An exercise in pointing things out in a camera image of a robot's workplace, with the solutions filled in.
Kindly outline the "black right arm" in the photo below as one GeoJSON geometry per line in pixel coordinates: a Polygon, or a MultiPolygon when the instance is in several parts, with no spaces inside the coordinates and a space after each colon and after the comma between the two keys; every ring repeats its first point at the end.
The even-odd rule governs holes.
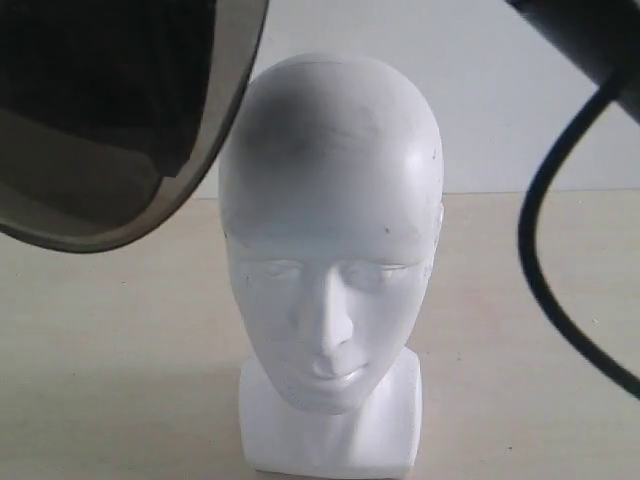
{"type": "Polygon", "coordinates": [[[639,67],[639,3],[625,0],[511,1],[509,5],[595,83],[639,67]]]}

